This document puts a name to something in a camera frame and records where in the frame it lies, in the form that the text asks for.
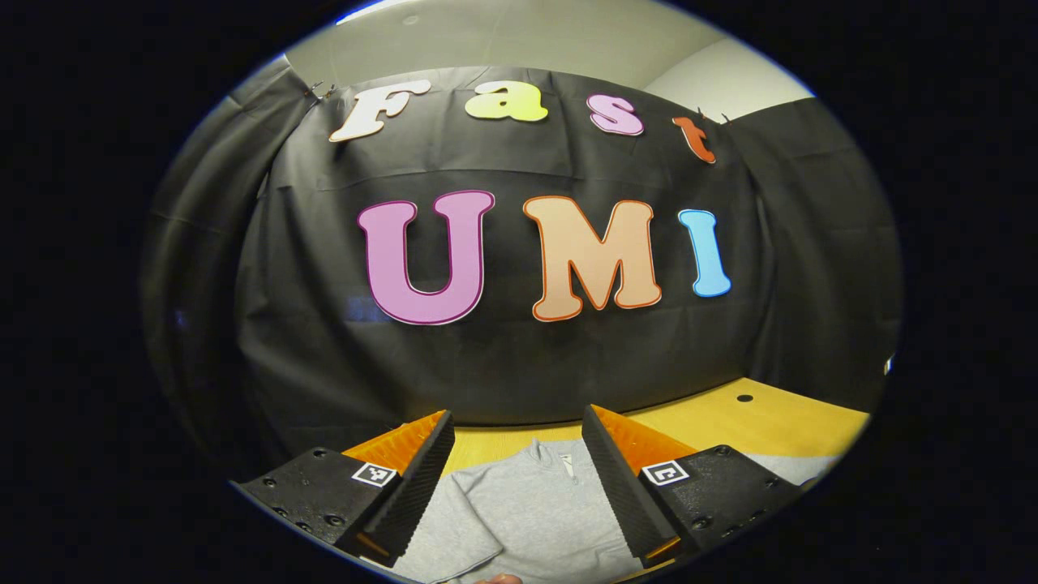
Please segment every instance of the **bolt hole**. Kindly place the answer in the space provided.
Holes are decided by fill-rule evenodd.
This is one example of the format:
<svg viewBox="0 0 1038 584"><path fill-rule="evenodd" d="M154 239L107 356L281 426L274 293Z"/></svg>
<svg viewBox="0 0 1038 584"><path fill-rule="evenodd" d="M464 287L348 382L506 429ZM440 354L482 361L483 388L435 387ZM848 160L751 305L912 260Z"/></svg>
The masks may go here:
<svg viewBox="0 0 1038 584"><path fill-rule="evenodd" d="M695 529L695 530L706 529L706 528L710 527L710 524L712 524L712 523L713 523L713 520L710 519L709 517L696 518L695 521L692 522L692 529Z"/></svg>

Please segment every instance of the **table surface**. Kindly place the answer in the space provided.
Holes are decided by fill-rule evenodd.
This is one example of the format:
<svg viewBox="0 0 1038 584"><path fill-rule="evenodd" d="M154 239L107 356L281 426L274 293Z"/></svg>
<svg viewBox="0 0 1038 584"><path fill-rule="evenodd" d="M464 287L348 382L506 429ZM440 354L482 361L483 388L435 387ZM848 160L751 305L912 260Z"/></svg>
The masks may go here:
<svg viewBox="0 0 1038 584"><path fill-rule="evenodd" d="M739 396L753 396L739 401ZM622 413L698 450L727 444L770 456L840 456L869 421L864 412L742 379L693 396ZM541 442L580 439L580 422L455 428L443 474L508 458Z"/></svg>

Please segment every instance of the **letter i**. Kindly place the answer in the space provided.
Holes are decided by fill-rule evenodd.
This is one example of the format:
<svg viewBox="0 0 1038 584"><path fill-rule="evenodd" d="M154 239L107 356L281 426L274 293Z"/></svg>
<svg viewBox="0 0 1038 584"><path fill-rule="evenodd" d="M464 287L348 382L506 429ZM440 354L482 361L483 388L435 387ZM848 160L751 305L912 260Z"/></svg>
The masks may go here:
<svg viewBox="0 0 1038 584"><path fill-rule="evenodd" d="M678 213L678 221L688 227L688 234L692 239L698 274L692 283L692 291L704 299L725 295L732 288L732 280L725 275L725 268L720 265L720 252L714 234L717 219L709 211L686 208Z"/></svg>

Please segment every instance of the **letter u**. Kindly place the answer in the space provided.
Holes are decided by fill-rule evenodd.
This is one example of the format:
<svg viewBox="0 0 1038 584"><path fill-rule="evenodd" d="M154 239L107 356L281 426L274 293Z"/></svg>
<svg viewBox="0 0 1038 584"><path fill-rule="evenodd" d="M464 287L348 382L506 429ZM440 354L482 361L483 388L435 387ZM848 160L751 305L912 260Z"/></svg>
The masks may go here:
<svg viewBox="0 0 1038 584"><path fill-rule="evenodd" d="M418 207L394 200L361 211L357 223L367 238L372 297L390 317L409 325L446 325L475 308L483 296L483 215L494 195L464 190L439 196L433 210L447 221L450 278L439 291L421 291L407 273L407 225Z"/></svg>

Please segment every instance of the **letter m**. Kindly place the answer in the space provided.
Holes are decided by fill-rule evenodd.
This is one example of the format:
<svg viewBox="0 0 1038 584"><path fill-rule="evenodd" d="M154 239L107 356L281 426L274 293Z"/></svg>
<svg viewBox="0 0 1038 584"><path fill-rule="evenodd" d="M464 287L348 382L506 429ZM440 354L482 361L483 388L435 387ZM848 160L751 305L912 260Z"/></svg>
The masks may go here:
<svg viewBox="0 0 1038 584"><path fill-rule="evenodd" d="M580 314L583 303L573 295L572 273L596 310L609 301L617 272L620 289L613 302L623 309L655 305L662 298L652 262L649 222L652 206L621 200L612 208L605 237L599 238L583 211L567 196L538 196L523 213L541 230L544 298L534 305L534 317L545 323Z"/></svg>

